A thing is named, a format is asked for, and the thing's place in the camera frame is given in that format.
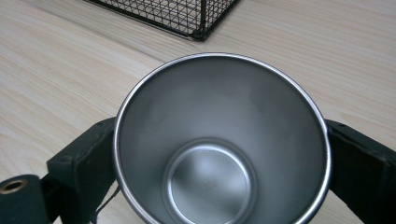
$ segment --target wood grain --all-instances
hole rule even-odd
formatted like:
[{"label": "wood grain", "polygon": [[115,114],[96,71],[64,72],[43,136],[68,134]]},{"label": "wood grain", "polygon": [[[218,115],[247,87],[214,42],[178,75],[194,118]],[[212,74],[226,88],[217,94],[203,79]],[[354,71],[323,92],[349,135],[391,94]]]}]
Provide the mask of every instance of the wood grain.
[{"label": "wood grain", "polygon": [[[243,0],[206,42],[192,42],[84,1],[0,6],[0,179],[43,176],[46,161],[134,84],[198,52],[267,62],[296,80],[326,119],[396,148],[396,2]],[[118,195],[99,223],[143,223]],[[329,192],[311,223],[361,223]]]}]

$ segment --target metal cup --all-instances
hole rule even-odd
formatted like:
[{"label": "metal cup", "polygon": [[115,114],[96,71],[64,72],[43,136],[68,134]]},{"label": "metal cup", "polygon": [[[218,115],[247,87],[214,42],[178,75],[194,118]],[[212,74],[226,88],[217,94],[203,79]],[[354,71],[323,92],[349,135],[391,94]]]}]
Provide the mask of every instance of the metal cup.
[{"label": "metal cup", "polygon": [[328,189],[317,107],[257,60],[204,53],[143,78],[117,116],[113,156],[147,223],[304,223]]}]

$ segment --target black holder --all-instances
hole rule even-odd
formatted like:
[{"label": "black holder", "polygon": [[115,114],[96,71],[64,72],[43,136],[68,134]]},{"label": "black holder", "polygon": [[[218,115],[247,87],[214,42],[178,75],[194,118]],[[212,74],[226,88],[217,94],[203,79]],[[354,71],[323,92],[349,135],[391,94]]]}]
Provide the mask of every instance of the black holder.
[{"label": "black holder", "polygon": [[239,0],[85,0],[172,34],[203,41]]},{"label": "black holder", "polygon": [[[41,180],[20,175],[0,183],[0,224],[96,223],[115,181],[115,119],[93,125],[47,161]],[[326,120],[332,145],[330,189],[364,223],[396,223],[396,152],[342,123]]]}]

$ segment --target wire basket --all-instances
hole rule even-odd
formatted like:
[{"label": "wire basket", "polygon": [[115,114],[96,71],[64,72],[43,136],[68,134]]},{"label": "wire basket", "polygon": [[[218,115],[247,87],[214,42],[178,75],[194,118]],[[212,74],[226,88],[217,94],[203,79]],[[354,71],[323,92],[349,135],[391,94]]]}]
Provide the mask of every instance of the wire basket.
[{"label": "wire basket", "polygon": [[86,0],[171,33],[205,40],[239,0]]}]

